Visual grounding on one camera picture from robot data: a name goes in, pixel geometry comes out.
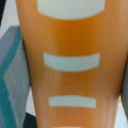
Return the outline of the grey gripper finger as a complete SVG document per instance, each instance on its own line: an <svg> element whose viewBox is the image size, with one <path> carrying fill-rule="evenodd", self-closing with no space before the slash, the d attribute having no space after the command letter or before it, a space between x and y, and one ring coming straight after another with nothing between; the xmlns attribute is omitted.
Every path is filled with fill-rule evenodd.
<svg viewBox="0 0 128 128"><path fill-rule="evenodd" d="M30 81L18 26L0 39L0 128L23 128Z"/></svg>

